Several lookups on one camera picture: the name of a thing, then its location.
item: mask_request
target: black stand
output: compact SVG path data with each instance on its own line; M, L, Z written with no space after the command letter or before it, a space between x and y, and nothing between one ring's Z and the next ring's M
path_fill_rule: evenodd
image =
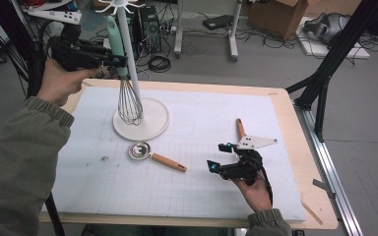
M50 192L50 196L45 201L45 206L47 207L48 215L50 215L51 222L53 223L54 232L57 236L65 236L63 225L61 224L56 204L54 203L53 194Z
M302 95L294 101L296 106L304 110L310 110L314 100L319 97L315 133L322 143L324 142L322 131L330 79L377 14L378 0L362 0L317 71L307 79L286 89L288 93L292 93L306 87Z

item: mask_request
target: right hand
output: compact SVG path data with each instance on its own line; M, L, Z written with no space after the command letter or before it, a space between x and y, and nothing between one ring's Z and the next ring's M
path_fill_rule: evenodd
M232 180L232 182L241 191L245 201L254 212L272 208L270 196L266 189L266 182L261 172L259 173L259 178L251 186L248 186L245 180Z

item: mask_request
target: human hand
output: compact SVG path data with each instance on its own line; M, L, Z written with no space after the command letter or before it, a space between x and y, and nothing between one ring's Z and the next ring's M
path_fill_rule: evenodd
M38 98L63 106L70 94L82 89L82 80L96 74L100 69L83 69L67 72L55 60L45 62L41 89L36 95Z
M256 182L251 186L248 186L245 180L232 180L232 182L241 191L245 201L254 212L272 208L263 173L259 173L258 179L256 179Z

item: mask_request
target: power strip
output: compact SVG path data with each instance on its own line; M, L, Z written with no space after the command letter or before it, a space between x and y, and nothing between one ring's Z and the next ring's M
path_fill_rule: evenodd
M171 27L170 32L171 32L171 35L175 35L176 34L176 27Z
M55 11L37 11L32 7L29 8L29 15L41 17L48 20L54 20L63 23L78 25L81 23L82 13L77 12L55 12Z

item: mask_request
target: tripod leg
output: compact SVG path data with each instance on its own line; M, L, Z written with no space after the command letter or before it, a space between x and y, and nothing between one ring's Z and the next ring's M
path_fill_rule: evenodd
M54 232L56 236L65 236L63 225L61 224L56 204L53 199L53 194L50 192L50 196L45 201L45 206L47 207L48 214L50 215L51 222L53 223Z
M293 93L294 91L297 91L297 90L300 90L302 88L305 88L309 85L310 81L312 81L312 78L314 77L314 75L306 78L305 80L302 80L292 86L289 86L288 88L285 88L285 90L287 91L287 93Z
M327 103L328 82L324 84L318 96L317 117L315 118L315 134L321 143L324 143L322 131L324 127L325 105Z

